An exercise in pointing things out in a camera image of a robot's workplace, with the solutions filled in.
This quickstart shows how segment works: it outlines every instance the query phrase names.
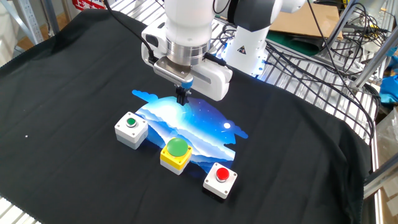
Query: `blue cloth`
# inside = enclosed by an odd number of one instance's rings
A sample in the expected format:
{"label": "blue cloth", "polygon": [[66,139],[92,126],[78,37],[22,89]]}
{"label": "blue cloth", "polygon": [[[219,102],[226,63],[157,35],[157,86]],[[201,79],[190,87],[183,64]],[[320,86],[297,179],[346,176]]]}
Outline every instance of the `blue cloth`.
{"label": "blue cloth", "polygon": [[381,103],[398,103],[398,75],[383,78],[380,87]]}

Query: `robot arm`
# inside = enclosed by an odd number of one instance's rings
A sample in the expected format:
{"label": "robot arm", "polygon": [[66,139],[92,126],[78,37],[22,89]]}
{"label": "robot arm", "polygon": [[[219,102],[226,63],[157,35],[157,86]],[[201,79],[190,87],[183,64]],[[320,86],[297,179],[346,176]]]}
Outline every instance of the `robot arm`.
{"label": "robot arm", "polygon": [[142,58],[156,74],[173,82],[177,101],[184,105],[192,88],[219,101],[228,92],[232,71],[205,59],[210,49],[213,10],[221,11],[238,28],[228,44],[226,63],[247,74],[257,75],[264,65],[266,35],[280,11],[295,12],[305,0],[165,0],[167,17],[153,22],[143,32],[154,51],[156,62],[148,61],[147,48]]}

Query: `blue picture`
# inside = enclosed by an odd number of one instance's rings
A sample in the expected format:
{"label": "blue picture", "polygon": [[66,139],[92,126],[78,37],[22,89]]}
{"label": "blue picture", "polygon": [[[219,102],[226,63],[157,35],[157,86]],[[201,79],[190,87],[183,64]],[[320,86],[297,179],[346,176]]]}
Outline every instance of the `blue picture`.
{"label": "blue picture", "polygon": [[225,144],[235,144],[235,134],[248,138],[240,127],[224,117],[205,100],[189,98],[184,106],[174,96],[159,99],[154,94],[133,90],[147,102],[136,114],[149,125],[147,140],[163,148],[172,138],[182,138],[192,146],[191,162],[209,172],[215,162],[230,168],[235,152]]}

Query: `black fabric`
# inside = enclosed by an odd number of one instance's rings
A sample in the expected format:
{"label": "black fabric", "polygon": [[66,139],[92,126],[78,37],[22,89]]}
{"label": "black fabric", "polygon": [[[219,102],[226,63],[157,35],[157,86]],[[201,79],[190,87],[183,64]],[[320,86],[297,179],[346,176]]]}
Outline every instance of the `black fabric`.
{"label": "black fabric", "polygon": [[145,104],[132,90],[175,93],[106,11],[82,12],[3,66],[0,194],[44,223],[359,222],[369,148],[343,121],[239,71],[219,102],[193,91],[249,135],[228,146],[238,179],[219,203],[195,164],[177,176],[155,145],[116,140],[116,122]]}

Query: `wire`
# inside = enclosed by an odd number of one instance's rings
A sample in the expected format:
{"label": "wire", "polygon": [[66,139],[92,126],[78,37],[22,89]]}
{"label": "wire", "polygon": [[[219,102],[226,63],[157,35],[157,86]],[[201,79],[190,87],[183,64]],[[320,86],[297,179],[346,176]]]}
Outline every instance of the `wire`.
{"label": "wire", "polygon": [[164,6],[160,3],[160,2],[158,2],[158,0],[155,0],[160,6],[162,6],[162,8],[164,9]]}
{"label": "wire", "polygon": [[136,34],[130,27],[125,25],[125,23],[122,22],[122,20],[120,20],[118,17],[116,17],[116,15],[113,13],[113,10],[111,9],[111,6],[109,6],[108,0],[104,0],[104,3],[105,3],[106,8],[108,9],[109,13],[114,17],[114,19],[116,19],[122,26],[124,26],[126,29],[128,29],[130,32],[132,32],[139,40],[141,40],[142,43],[144,43],[144,45],[148,49],[148,54],[149,54],[148,61],[153,62],[155,60],[154,51],[150,48],[148,42],[144,38],[142,38],[140,35]]}
{"label": "wire", "polygon": [[229,6],[229,3],[230,3],[230,2],[231,2],[231,0],[228,0],[228,2],[226,3],[224,9],[221,10],[220,12],[216,12],[216,8],[215,8],[216,0],[213,0],[213,11],[214,11],[214,13],[215,13],[215,14],[221,14],[221,13],[223,13],[223,12],[225,11],[225,9]]}
{"label": "wire", "polygon": [[[337,71],[337,75],[340,77],[341,81],[342,81],[343,84],[346,86],[346,88],[347,88],[347,90],[349,91],[349,93],[352,94],[352,96],[354,97],[354,99],[358,102],[358,104],[357,104],[358,108],[365,114],[366,119],[368,120],[369,127],[371,127],[370,139],[372,139],[373,136],[374,136],[374,123],[373,123],[372,117],[370,117],[369,113],[363,108],[361,102],[358,100],[358,98],[355,96],[355,94],[351,91],[351,89],[347,86],[347,84],[346,84],[345,81],[344,81],[344,78],[341,76],[340,71],[337,69],[337,66],[336,66],[336,64],[335,64],[335,61],[333,60],[333,57],[331,56],[331,52],[330,52],[330,49],[329,49],[329,46],[328,46],[328,42],[326,41],[326,38],[325,38],[325,36],[324,36],[323,33],[322,33],[322,30],[321,30],[321,28],[320,28],[320,26],[319,26],[317,17],[315,16],[315,13],[314,13],[314,11],[313,11],[311,2],[310,2],[310,0],[307,0],[307,2],[308,2],[308,5],[310,6],[310,10],[311,10],[312,16],[313,16],[313,18],[314,18],[314,20],[315,20],[315,23],[317,24],[319,33],[321,34],[322,39],[323,39],[323,41],[324,41],[324,43],[325,43],[325,45],[326,45],[326,49],[327,49],[327,51],[328,51],[328,55],[329,55],[329,57],[330,57],[331,63],[333,64],[334,68],[335,68],[336,71]],[[365,12],[365,15],[366,15],[366,8],[365,8],[362,4],[357,2],[357,3],[354,3],[353,5],[355,5],[355,4],[361,5],[361,6],[364,8],[364,12]]]}
{"label": "wire", "polygon": [[[293,66],[293,67],[296,66],[294,63],[292,63],[292,62],[289,61],[287,58],[285,58],[285,57],[284,57],[278,50],[276,50],[271,44],[267,44],[267,47],[271,48],[271,50],[272,50],[273,52],[277,53],[280,57],[282,57],[282,58],[283,58],[287,63],[289,63],[291,66]],[[279,61],[279,59],[277,59],[277,57],[276,57],[274,54],[272,54],[272,53],[270,52],[270,55],[277,61],[277,63],[279,63],[285,70],[287,70],[287,71],[291,74],[291,76],[293,76],[294,78],[296,78],[303,86],[307,87],[307,89],[308,89],[310,92],[312,92],[315,96],[318,96],[319,99],[323,100],[326,104],[330,105],[331,107],[333,107],[336,111],[340,112],[341,114],[346,114],[345,112],[343,112],[343,111],[341,111],[340,109],[338,109],[338,105],[336,105],[336,106],[332,105],[332,104],[329,103],[327,100],[325,100],[324,98],[322,98],[321,96],[319,96],[318,93],[315,93],[315,91],[313,91],[313,90],[312,90],[307,84],[305,84],[299,77],[297,77],[296,75],[294,75],[294,73],[293,73],[292,71],[290,71],[285,65],[283,65],[283,64]],[[300,72],[305,73],[306,75],[309,75],[310,77],[312,77],[312,78],[316,79],[317,81],[323,83],[324,85],[330,87],[332,90],[337,91],[339,94],[341,94],[341,95],[342,95],[343,97],[345,97],[347,100],[351,101],[353,104],[355,104],[356,106],[358,106],[358,104],[357,104],[355,101],[353,101],[350,97],[348,97],[347,95],[345,95],[344,93],[342,93],[339,89],[337,89],[337,88],[334,87],[333,85],[331,85],[331,84],[329,84],[329,83],[327,83],[327,82],[321,80],[320,78],[316,77],[315,75],[312,75],[311,73],[305,71],[304,69],[302,69],[302,68],[300,68],[300,67],[298,67],[298,66],[296,66],[296,67],[297,67],[297,70],[299,70]],[[365,133],[367,133],[369,136],[372,135],[372,133],[369,133],[368,130],[367,130],[362,124],[360,124],[358,121],[356,121],[355,119],[353,119],[352,117],[350,117],[350,116],[348,116],[348,115],[347,115],[347,117],[348,117],[349,119],[353,120],[353,122],[356,123],[359,127],[361,127],[361,128],[365,131]]]}

